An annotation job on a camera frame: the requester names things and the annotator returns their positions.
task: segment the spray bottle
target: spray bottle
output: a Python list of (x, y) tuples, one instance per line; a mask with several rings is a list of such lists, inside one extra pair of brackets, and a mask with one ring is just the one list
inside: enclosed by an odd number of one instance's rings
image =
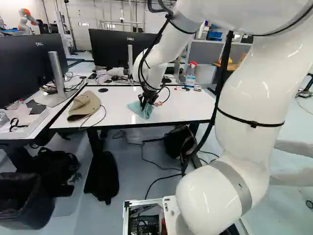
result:
[(198, 65), (197, 62), (190, 61), (190, 69), (187, 72), (186, 75), (186, 82), (185, 87), (189, 89), (193, 89), (195, 87), (196, 83), (196, 75), (195, 75), (195, 68)]

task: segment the backpack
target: backpack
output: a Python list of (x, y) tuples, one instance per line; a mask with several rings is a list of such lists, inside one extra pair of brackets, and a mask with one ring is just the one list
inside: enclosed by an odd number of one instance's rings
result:
[(41, 175), (43, 186), (51, 197), (71, 196), (74, 186), (67, 182), (79, 166), (74, 154), (42, 147), (32, 159), (30, 171)]
[(111, 204), (111, 199), (118, 194), (119, 180), (115, 158), (111, 152), (104, 152), (101, 157), (92, 159), (84, 193), (92, 193), (100, 202)]

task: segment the tabletop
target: tabletop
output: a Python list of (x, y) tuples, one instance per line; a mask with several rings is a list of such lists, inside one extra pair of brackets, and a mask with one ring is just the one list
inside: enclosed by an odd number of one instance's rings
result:
[[(150, 119), (143, 119), (128, 108), (128, 104), (138, 101), (138, 95), (142, 94), (141, 87), (132, 86), (103, 86), (109, 90), (100, 93), (99, 86), (86, 86), (80, 93), (92, 91), (101, 99), (102, 105), (106, 109), (106, 117), (99, 122), (105, 115), (103, 107), (99, 109), (91, 118), (82, 126), (115, 126), (125, 128), (127, 126), (139, 127), (154, 124), (174, 124), (178, 122), (209, 122), (214, 109), (215, 99), (208, 93), (185, 91), (178, 87), (169, 87), (171, 96), (162, 106), (155, 107)], [(168, 96), (167, 89), (163, 89), (159, 94), (159, 101), (165, 100)], [(69, 105), (64, 112), (51, 125), (52, 129), (79, 128), (85, 120), (69, 123), (67, 121)]]

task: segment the metal frame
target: metal frame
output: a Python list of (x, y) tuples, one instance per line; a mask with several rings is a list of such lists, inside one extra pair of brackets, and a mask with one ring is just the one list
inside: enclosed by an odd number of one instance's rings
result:
[(128, 235), (128, 220), (129, 220), (129, 211), (130, 208), (140, 208), (143, 206), (149, 206), (149, 208), (143, 209), (138, 213), (144, 212), (146, 210), (149, 210), (151, 208), (159, 206), (163, 210), (163, 203), (162, 203), (162, 198), (159, 199), (150, 199), (150, 200), (131, 200), (131, 201), (125, 201), (124, 202), (124, 207), (123, 207), (123, 235)]

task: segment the computer monitor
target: computer monitor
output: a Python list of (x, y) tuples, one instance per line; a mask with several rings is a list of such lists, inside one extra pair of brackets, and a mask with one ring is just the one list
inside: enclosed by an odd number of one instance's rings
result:
[(0, 37), (0, 108), (54, 79), (49, 51), (58, 52), (64, 75), (68, 66), (59, 34)]
[(94, 63), (97, 66), (128, 68), (128, 45), (133, 45), (133, 61), (154, 42), (156, 34), (89, 29)]

